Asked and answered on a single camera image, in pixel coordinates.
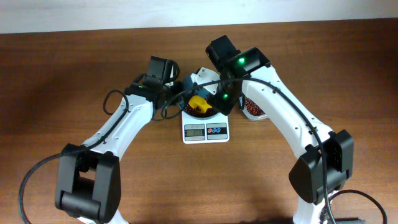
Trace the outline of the blue plastic bowl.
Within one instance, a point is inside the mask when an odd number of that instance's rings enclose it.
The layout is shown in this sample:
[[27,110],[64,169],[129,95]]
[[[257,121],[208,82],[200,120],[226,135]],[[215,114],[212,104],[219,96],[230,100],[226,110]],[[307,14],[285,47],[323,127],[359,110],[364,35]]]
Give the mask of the blue plastic bowl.
[[187,91],[182,95],[182,102],[179,103],[179,107],[182,109],[182,113],[185,112],[184,109],[186,105],[188,104],[190,98],[194,95],[201,96],[207,101],[208,96],[210,94],[208,94],[208,92],[204,89],[204,87],[199,87],[197,89],[190,90],[190,88],[193,88],[198,85],[197,83],[193,83],[191,81],[190,76],[184,78],[182,83],[183,83],[183,90]]

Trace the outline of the red adzuki beans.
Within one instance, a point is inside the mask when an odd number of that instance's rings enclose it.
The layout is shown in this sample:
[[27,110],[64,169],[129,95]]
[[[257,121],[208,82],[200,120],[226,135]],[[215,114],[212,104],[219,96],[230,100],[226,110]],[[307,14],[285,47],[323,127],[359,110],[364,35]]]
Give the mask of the red adzuki beans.
[[[265,112],[249,98],[243,96],[240,97],[238,106],[248,119],[261,120],[267,118]],[[192,97],[186,105],[184,111],[189,115],[198,118],[207,118],[218,113],[206,102],[206,100],[200,96]]]

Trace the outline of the clear plastic bean container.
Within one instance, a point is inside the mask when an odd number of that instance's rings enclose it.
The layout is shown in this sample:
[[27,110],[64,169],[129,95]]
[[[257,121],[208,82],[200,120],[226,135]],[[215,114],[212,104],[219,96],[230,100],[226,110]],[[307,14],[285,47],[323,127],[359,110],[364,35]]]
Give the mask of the clear plastic bean container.
[[239,97],[238,108],[250,121],[268,119],[268,115],[266,115],[265,112],[260,109],[257,104],[255,104],[255,102],[246,97],[244,94]]

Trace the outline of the yellow plastic measuring scoop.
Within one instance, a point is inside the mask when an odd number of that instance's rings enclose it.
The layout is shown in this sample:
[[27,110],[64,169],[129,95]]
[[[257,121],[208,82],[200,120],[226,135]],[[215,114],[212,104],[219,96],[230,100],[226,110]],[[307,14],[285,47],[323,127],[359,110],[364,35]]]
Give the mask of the yellow plastic measuring scoop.
[[188,104],[193,108],[198,110],[201,113],[206,113],[208,109],[212,108],[211,105],[207,103],[207,101],[201,96],[194,95],[190,98]]

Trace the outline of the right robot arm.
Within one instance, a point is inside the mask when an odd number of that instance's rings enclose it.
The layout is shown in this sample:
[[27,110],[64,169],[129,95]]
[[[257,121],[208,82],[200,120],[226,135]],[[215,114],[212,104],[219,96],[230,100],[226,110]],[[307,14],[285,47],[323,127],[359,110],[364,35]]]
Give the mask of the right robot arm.
[[208,103],[230,114],[239,98],[257,104],[282,133],[297,158],[289,181],[299,196],[294,223],[326,223],[331,196],[353,173],[354,141],[323,124],[283,84],[270,60],[256,47],[236,49],[227,36],[209,44],[207,56],[220,73]]

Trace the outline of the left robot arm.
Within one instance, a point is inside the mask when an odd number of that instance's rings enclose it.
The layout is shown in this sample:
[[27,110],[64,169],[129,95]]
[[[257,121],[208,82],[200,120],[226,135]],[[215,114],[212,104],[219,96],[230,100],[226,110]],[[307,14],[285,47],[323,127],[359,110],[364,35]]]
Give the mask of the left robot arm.
[[180,73],[169,59],[151,57],[146,73],[121,91],[116,111],[80,145],[67,144],[60,155],[55,207],[83,223],[125,223],[120,160],[136,134],[171,95]]

